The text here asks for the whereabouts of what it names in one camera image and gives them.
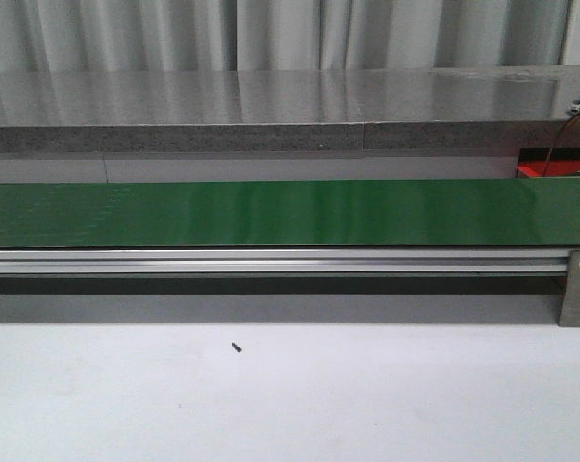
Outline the grey stone shelf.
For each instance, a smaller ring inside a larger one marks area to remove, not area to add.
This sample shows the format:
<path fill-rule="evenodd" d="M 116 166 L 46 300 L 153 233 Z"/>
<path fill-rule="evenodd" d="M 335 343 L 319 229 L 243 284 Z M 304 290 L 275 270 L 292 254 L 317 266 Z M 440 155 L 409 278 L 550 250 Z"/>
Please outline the grey stone shelf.
<path fill-rule="evenodd" d="M 580 66 L 0 73 L 0 152 L 545 148 Z"/>

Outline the green conveyor belt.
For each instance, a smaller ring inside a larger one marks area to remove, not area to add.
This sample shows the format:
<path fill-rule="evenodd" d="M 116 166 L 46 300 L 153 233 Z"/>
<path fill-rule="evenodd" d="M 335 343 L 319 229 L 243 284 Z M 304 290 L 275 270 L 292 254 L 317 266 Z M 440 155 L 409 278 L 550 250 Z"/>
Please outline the green conveyor belt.
<path fill-rule="evenodd" d="M 580 179 L 0 185 L 0 248 L 580 246 Z"/>

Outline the red plastic bin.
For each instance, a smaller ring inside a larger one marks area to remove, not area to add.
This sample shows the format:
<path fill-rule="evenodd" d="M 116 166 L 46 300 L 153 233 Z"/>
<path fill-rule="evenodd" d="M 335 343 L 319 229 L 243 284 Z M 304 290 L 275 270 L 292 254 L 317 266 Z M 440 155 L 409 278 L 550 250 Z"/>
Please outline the red plastic bin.
<path fill-rule="evenodd" d="M 580 176 L 580 148 L 524 148 L 517 159 L 517 177 Z"/>

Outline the grey pleated curtain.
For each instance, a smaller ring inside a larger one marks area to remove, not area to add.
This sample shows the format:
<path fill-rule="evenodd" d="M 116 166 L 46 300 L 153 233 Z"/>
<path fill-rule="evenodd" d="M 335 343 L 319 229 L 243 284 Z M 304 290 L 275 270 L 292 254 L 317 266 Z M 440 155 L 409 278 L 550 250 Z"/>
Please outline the grey pleated curtain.
<path fill-rule="evenodd" d="M 550 65 L 568 1 L 0 1 L 0 72 Z"/>

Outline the aluminium conveyor frame rail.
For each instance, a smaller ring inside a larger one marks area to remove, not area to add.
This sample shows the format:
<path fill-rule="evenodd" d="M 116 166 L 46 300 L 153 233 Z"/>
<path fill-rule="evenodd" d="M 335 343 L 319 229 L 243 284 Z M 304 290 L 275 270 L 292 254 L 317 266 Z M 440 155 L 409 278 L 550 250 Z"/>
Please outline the aluminium conveyor frame rail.
<path fill-rule="evenodd" d="M 560 273 L 565 248 L 0 250 L 0 275 Z"/>

